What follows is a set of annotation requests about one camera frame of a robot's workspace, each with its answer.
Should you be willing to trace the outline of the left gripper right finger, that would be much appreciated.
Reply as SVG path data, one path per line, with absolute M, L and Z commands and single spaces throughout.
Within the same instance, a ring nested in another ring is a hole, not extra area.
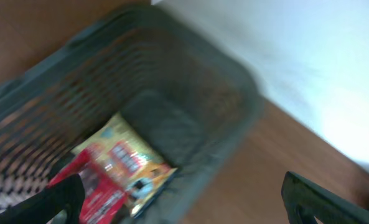
M 369 224 L 369 211 L 288 171 L 281 197 L 290 224 Z

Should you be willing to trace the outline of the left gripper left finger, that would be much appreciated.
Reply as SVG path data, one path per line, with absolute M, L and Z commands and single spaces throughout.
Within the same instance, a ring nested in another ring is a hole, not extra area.
M 0 224 L 47 223 L 63 210 L 67 213 L 65 223 L 78 224 L 84 199 L 81 177 L 71 175 L 0 213 Z

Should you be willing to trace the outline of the red Hacks candy bag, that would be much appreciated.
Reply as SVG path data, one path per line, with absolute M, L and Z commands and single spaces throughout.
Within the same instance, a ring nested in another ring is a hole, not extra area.
M 71 175 L 78 174 L 85 193 L 79 222 L 84 224 L 122 223 L 129 217 L 129 209 L 125 205 L 128 195 L 97 163 L 96 154 L 100 151 L 100 144 L 88 145 L 50 180 L 48 186 L 51 187 Z

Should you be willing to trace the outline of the yellow cleaning sheet package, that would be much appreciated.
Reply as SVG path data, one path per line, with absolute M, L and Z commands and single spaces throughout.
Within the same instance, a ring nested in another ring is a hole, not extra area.
M 119 113 L 72 152 L 77 155 L 83 150 L 89 151 L 96 164 L 128 194 L 126 206 L 131 217 L 145 209 L 177 170 Z

